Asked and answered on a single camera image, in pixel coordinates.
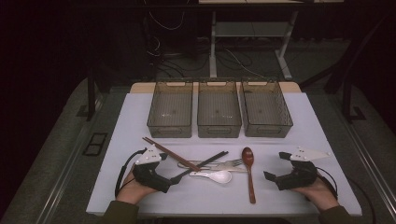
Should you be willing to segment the brown wooden spoon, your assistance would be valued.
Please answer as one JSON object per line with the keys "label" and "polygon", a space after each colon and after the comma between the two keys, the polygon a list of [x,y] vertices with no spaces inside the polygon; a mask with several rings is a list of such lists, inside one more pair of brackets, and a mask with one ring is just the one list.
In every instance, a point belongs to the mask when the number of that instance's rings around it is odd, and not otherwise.
{"label": "brown wooden spoon", "polygon": [[248,197],[251,203],[256,202],[253,179],[252,179],[252,165],[254,163],[254,155],[249,147],[245,147],[242,151],[242,160],[247,167],[248,180]]}

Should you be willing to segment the clear brown plastic basket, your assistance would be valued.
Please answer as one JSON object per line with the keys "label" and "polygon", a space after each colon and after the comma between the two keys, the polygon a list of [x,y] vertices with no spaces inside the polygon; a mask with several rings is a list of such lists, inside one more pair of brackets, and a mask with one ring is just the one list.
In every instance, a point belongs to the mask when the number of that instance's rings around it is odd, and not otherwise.
{"label": "clear brown plastic basket", "polygon": [[191,82],[157,82],[152,96],[147,126],[153,138],[192,136]]}
{"label": "clear brown plastic basket", "polygon": [[234,81],[202,81],[197,111],[200,138],[237,138],[242,119]]}
{"label": "clear brown plastic basket", "polygon": [[240,93],[245,136],[287,136],[293,121],[277,81],[244,79]]}

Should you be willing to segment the silver metal fork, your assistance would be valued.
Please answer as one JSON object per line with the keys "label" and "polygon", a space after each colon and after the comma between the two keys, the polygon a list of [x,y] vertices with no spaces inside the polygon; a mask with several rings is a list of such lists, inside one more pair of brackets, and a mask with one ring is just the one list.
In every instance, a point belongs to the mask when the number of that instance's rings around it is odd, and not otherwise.
{"label": "silver metal fork", "polygon": [[242,163],[243,163],[243,161],[241,159],[236,159],[236,160],[230,160],[230,161],[212,161],[204,166],[227,165],[227,166],[240,167],[240,165]]}
{"label": "silver metal fork", "polygon": [[[187,169],[189,167],[178,163],[177,166],[179,168]],[[229,171],[229,172],[238,172],[238,173],[246,173],[248,170],[245,168],[227,166],[227,165],[216,165],[216,166],[204,166],[201,167],[201,170],[210,170],[210,171]]]}

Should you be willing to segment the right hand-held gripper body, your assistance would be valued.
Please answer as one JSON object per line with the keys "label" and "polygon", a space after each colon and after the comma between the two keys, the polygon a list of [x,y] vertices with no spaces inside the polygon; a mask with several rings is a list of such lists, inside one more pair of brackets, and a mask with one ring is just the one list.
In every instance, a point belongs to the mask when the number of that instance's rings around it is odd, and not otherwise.
{"label": "right hand-held gripper body", "polygon": [[279,190],[296,189],[313,184],[318,178],[318,168],[313,161],[331,156],[329,152],[302,147],[298,147],[295,152],[290,154],[291,172],[287,175],[277,176],[275,179]]}

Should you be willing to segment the black floor frame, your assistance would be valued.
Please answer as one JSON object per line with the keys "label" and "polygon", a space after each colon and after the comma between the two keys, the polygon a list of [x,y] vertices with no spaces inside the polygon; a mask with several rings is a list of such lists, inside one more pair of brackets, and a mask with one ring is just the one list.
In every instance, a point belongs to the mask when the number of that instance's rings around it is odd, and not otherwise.
{"label": "black floor frame", "polygon": [[106,142],[107,133],[93,133],[88,145],[84,148],[84,156],[99,156]]}

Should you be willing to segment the white desk frame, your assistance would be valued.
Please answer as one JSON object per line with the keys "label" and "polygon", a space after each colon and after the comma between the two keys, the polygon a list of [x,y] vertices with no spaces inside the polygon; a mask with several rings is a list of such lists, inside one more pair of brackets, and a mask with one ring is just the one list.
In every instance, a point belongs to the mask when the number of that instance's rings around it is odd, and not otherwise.
{"label": "white desk frame", "polygon": [[290,14],[288,21],[219,21],[217,13],[211,16],[211,36],[209,53],[209,76],[217,76],[217,37],[281,37],[282,45],[275,50],[280,72],[286,80],[292,80],[285,53],[298,17],[298,11]]}

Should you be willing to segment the black metal stand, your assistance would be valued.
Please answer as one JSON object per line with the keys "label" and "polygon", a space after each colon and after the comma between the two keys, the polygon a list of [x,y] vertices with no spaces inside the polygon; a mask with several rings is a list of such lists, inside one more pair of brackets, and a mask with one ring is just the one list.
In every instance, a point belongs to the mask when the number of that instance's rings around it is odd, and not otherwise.
{"label": "black metal stand", "polygon": [[351,105],[352,84],[352,77],[347,77],[343,85],[342,114],[348,123],[352,123],[354,120],[366,120],[361,109],[358,106]]}
{"label": "black metal stand", "polygon": [[78,117],[84,117],[87,121],[91,121],[99,110],[102,93],[97,86],[96,74],[93,68],[87,72],[87,104],[82,105],[77,113]]}

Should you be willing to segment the metal floor rail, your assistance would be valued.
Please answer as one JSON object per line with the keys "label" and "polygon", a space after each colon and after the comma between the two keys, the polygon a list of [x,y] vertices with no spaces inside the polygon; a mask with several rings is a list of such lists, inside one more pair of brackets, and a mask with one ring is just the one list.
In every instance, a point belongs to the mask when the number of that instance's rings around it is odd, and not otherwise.
{"label": "metal floor rail", "polygon": [[82,151],[92,135],[87,104],[68,102],[43,148],[40,163],[48,170],[49,193],[35,224],[93,224],[86,212],[99,160]]}
{"label": "metal floor rail", "polygon": [[382,202],[396,218],[396,136],[368,105],[354,105],[350,117],[342,113],[339,102],[332,101],[332,107],[346,127]]}

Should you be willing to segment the white ceramic spoon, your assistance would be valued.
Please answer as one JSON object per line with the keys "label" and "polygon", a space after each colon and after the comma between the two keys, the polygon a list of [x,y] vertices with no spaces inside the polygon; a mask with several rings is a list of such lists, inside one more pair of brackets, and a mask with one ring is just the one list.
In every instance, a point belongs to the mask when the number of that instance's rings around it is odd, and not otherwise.
{"label": "white ceramic spoon", "polygon": [[232,174],[228,171],[217,171],[213,173],[191,172],[190,176],[205,177],[220,184],[227,184],[232,180]]}

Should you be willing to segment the white table cover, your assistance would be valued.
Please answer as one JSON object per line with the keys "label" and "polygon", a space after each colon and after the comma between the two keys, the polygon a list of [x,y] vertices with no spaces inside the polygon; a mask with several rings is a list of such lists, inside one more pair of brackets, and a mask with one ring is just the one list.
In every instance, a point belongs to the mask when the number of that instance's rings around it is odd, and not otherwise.
{"label": "white table cover", "polygon": [[[87,213],[101,216],[114,198],[121,166],[135,161],[135,152],[147,147],[147,119],[152,96],[149,93],[127,94],[114,133],[97,177]],[[322,151],[327,158],[315,162],[329,172],[338,187],[338,201],[353,216],[361,215],[358,203],[339,162],[318,122],[317,116],[303,93],[285,96],[293,125],[284,138],[162,138],[160,144],[187,160],[206,160],[220,152],[226,160],[240,158],[244,147],[254,153],[252,173],[236,173],[227,184],[217,184],[207,178],[185,176],[168,192],[157,192],[140,204],[143,217],[294,217],[314,215],[317,210],[304,196],[280,190],[265,179],[264,173],[285,175],[291,164],[279,158],[280,152],[299,149]]]}

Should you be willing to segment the person's left hand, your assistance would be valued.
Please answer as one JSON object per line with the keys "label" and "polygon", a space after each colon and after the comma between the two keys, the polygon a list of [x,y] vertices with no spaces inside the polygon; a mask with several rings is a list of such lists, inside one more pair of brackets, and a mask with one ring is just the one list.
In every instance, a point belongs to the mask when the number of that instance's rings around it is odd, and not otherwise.
{"label": "person's left hand", "polygon": [[132,171],[125,177],[122,188],[116,197],[119,202],[138,204],[146,196],[155,193],[156,189],[141,185],[134,179]]}

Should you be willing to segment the person's right hand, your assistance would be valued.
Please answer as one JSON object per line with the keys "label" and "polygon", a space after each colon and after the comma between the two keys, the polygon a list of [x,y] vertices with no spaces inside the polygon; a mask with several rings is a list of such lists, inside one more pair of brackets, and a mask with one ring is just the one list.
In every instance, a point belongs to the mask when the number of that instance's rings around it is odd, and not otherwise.
{"label": "person's right hand", "polygon": [[339,206],[339,202],[332,195],[332,192],[319,178],[307,187],[292,189],[292,191],[303,194],[319,210],[319,212],[324,212]]}

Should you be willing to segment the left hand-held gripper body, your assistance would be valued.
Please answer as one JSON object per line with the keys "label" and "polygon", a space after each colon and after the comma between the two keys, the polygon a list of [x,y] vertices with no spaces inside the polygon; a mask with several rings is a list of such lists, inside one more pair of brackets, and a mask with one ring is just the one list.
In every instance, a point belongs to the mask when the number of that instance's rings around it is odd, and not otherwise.
{"label": "left hand-held gripper body", "polygon": [[162,157],[156,147],[147,148],[134,163],[135,180],[144,186],[161,191],[162,182],[155,171],[161,161]]}

